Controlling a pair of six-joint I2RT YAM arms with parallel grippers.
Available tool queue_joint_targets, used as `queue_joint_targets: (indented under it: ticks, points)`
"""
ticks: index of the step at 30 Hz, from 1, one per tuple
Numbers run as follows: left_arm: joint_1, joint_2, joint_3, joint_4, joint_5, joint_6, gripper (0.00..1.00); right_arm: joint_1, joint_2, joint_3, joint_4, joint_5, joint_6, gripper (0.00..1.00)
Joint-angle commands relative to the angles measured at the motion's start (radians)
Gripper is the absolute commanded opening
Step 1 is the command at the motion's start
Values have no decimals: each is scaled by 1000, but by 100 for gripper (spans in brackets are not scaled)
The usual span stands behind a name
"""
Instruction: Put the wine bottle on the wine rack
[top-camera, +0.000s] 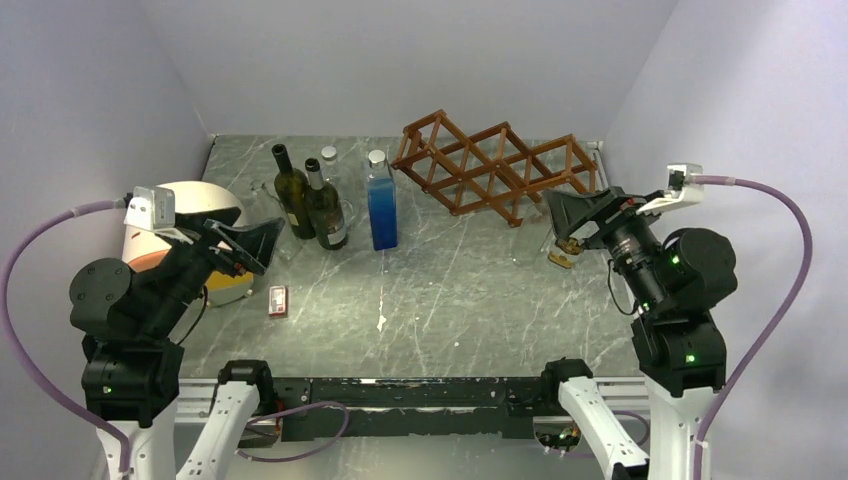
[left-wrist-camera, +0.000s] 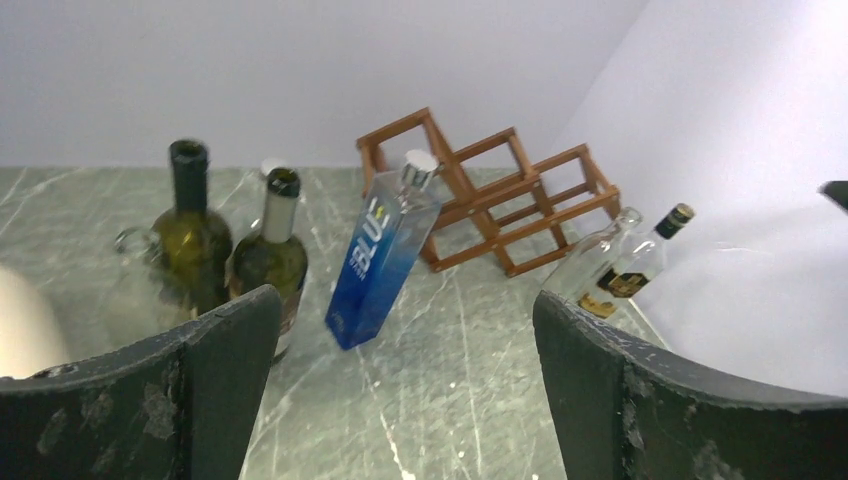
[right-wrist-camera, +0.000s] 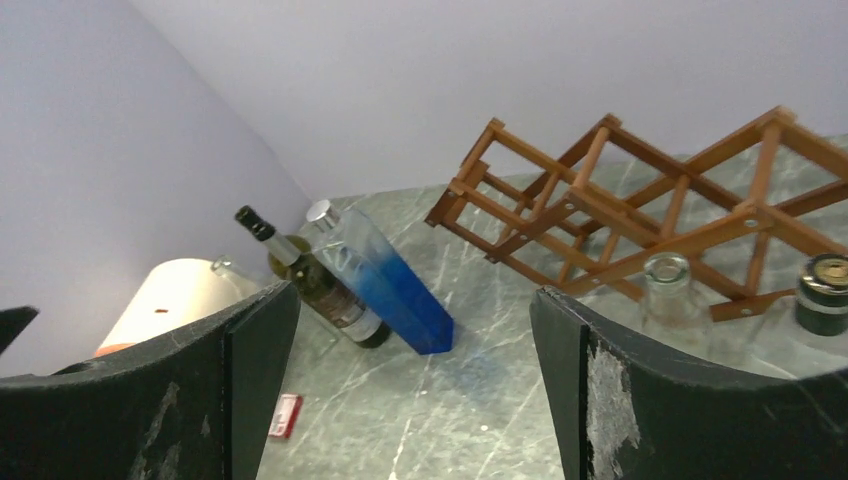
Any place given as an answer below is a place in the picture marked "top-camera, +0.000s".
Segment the clear square gold-label bottle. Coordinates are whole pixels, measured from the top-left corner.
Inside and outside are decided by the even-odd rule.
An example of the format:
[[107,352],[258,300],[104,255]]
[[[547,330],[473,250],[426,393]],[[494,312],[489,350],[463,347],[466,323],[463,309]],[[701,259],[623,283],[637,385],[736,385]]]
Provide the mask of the clear square gold-label bottle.
[[561,239],[553,230],[548,232],[541,247],[545,260],[564,269],[572,269],[582,252],[583,246],[577,238]]

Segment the brown wooden wine rack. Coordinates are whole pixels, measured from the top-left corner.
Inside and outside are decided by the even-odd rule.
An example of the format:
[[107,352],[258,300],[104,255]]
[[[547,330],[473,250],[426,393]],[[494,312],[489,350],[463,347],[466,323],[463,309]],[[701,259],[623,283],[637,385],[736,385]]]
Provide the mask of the brown wooden wine rack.
[[597,191],[599,166],[573,134],[531,146],[510,123],[468,134],[438,109],[403,128],[391,167],[458,217],[490,209],[518,227],[549,188]]

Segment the blue square bottle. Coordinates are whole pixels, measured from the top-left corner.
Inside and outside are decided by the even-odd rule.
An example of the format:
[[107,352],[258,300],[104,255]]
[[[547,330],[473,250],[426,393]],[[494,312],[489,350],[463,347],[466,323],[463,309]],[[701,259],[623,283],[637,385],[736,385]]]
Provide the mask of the blue square bottle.
[[386,153],[371,150],[367,156],[366,191],[373,248],[376,251],[398,245],[396,185]]

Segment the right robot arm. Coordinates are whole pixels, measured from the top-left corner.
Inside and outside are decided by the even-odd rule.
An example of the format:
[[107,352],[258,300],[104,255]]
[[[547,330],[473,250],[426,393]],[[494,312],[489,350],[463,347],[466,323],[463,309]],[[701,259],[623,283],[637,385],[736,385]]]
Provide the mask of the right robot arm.
[[709,469],[695,459],[697,431],[722,391],[727,350],[711,310],[738,285],[729,240],[705,228],[683,228],[659,241],[653,222],[665,212],[701,202],[699,186],[645,196],[618,187],[544,195],[552,228],[570,240],[586,223],[596,231],[579,240],[603,249],[625,280],[635,304],[632,344],[648,392],[650,447],[641,449],[604,401],[587,364],[561,359],[545,367],[539,391],[550,413],[576,424],[608,479],[695,479]]

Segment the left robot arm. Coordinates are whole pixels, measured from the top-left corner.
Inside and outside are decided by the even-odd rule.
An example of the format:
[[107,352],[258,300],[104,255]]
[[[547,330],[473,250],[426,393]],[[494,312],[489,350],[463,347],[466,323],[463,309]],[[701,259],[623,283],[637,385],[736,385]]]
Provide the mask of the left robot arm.
[[273,409],[277,388],[263,361],[226,377],[219,407],[188,462],[177,467],[174,426],[182,346],[170,334],[213,273],[266,272],[281,219],[237,226],[237,208],[177,216],[168,250],[137,271],[117,258],[84,266],[73,278],[71,324],[82,331],[81,377],[114,479],[220,479],[251,415]]

